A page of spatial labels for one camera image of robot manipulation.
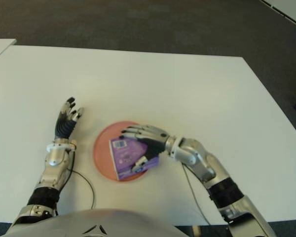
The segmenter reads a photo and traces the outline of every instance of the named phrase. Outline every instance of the floor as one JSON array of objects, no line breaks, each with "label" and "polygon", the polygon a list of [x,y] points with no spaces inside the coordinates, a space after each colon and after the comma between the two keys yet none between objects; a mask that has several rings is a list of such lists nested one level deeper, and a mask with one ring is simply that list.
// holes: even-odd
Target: floor
[{"label": "floor", "polygon": [[[241,56],[296,129],[296,25],[259,0],[0,0],[0,38]],[[296,237],[296,221],[272,226],[279,237]]]}]

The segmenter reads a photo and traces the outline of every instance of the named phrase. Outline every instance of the black joint cover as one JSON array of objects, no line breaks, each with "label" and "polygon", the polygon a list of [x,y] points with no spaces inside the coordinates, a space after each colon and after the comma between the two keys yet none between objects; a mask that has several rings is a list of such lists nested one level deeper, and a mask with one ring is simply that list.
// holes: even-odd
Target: black joint cover
[{"label": "black joint cover", "polygon": [[43,205],[54,209],[58,200],[59,191],[57,189],[42,187],[34,190],[28,205]]},{"label": "black joint cover", "polygon": [[207,191],[218,208],[233,204],[244,196],[231,178],[222,180]]}]

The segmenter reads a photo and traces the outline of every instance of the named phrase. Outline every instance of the package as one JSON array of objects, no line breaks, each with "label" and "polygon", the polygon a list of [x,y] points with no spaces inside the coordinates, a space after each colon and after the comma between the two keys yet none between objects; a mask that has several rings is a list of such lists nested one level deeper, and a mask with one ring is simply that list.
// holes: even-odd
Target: package
[{"label": "package", "polygon": [[123,180],[159,164],[159,156],[156,156],[144,164],[141,170],[133,172],[131,167],[147,150],[146,144],[134,139],[112,139],[110,140],[110,150],[118,180]]}]

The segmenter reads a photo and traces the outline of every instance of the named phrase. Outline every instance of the robotic arm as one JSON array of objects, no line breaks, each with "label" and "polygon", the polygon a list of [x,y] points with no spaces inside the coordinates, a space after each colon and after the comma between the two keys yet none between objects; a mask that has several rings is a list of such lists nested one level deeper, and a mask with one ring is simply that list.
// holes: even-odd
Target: robotic arm
[{"label": "robotic arm", "polygon": [[54,141],[47,146],[45,170],[27,205],[21,209],[8,232],[54,216],[60,192],[71,174],[68,167],[72,164],[72,169],[74,165],[76,144],[75,141],[69,141],[69,137],[83,113],[83,108],[72,111],[74,106],[72,97],[62,106],[56,122]]},{"label": "robotic arm", "polygon": [[233,237],[276,237],[250,199],[242,194],[218,159],[200,142],[170,136],[166,131],[148,125],[134,125],[122,133],[121,138],[133,138],[148,145],[146,154],[133,165],[134,171],[166,151],[185,164],[203,184]]}]

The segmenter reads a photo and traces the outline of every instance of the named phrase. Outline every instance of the black cable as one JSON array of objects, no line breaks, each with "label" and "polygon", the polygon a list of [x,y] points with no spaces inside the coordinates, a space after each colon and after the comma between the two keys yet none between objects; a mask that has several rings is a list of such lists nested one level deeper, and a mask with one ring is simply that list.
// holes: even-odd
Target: black cable
[{"label": "black cable", "polygon": [[94,188],[93,188],[92,184],[90,183],[89,180],[87,180],[86,177],[84,177],[84,176],[83,176],[82,174],[80,174],[78,171],[72,170],[72,172],[75,173],[75,174],[80,175],[80,176],[81,176],[81,177],[82,177],[82,178],[88,183],[88,185],[90,186],[91,191],[92,191],[92,205],[91,205],[91,209],[93,209],[94,202],[95,202],[95,191],[94,191]]},{"label": "black cable", "polygon": [[[92,191],[92,205],[91,205],[91,209],[93,209],[93,206],[94,206],[94,203],[95,203],[95,191],[94,191],[94,188],[93,188],[92,184],[90,183],[90,181],[87,180],[86,177],[84,177],[84,176],[83,176],[81,173],[79,173],[78,171],[75,171],[75,170],[74,170],[74,159],[75,159],[75,152],[74,152],[74,154],[73,154],[73,162],[72,162],[71,168],[70,168],[70,169],[67,169],[67,170],[70,171],[69,176],[68,176],[67,180],[65,181],[64,185],[62,186],[62,188],[59,190],[59,193],[62,191],[62,189],[64,188],[64,186],[68,183],[68,181],[69,181],[69,179],[70,179],[70,177],[71,177],[71,174],[72,174],[72,173],[75,173],[75,174],[79,175],[80,177],[82,177],[82,178],[88,183],[88,185],[90,186],[91,191]],[[59,215],[59,214],[58,214],[58,210],[57,210],[57,204],[55,205],[55,215],[56,215],[56,216]]]},{"label": "black cable", "polygon": [[[71,177],[71,175],[72,175],[72,173],[73,173],[74,159],[75,159],[75,152],[74,152],[74,154],[73,154],[73,162],[72,162],[72,164],[71,164],[71,169],[68,169],[68,170],[70,171],[69,176],[68,176],[67,180],[65,181],[64,185],[60,188],[60,190],[59,190],[59,194],[60,194],[60,192],[62,191],[62,189],[64,188],[64,186],[68,183],[68,181],[69,181],[69,179],[70,179],[70,177]],[[55,215],[58,216],[57,203],[55,204]]]},{"label": "black cable", "polygon": [[185,169],[185,167],[201,182],[201,180],[196,176],[196,174],[192,171],[192,170],[190,170],[185,164],[183,164],[182,163],[182,169],[183,169],[183,171],[184,171],[184,174],[185,174],[185,176],[186,176],[186,179],[187,179],[187,182],[188,182],[188,185],[189,185],[189,187],[190,187],[190,189],[191,189],[191,192],[192,192],[192,195],[193,195],[193,198],[194,198],[194,201],[195,201],[195,204],[196,204],[196,206],[197,206],[197,208],[198,208],[198,210],[200,211],[200,213],[202,214],[202,216],[203,216],[203,218],[204,218],[204,220],[205,220],[205,222],[208,224],[208,226],[210,227],[210,229],[212,230],[212,232],[214,232],[217,236],[219,236],[219,237],[221,237],[221,235],[213,228],[213,226],[211,225],[211,223],[207,220],[207,218],[206,218],[206,216],[204,215],[204,212],[202,211],[202,209],[201,209],[201,207],[200,207],[200,205],[198,204],[198,201],[197,201],[197,199],[196,199],[196,196],[195,196],[195,193],[194,193],[194,189],[193,189],[193,187],[192,187],[192,184],[191,184],[191,182],[190,182],[190,180],[189,180],[189,177],[188,177],[188,175],[187,175],[187,172],[186,172],[186,169]]}]

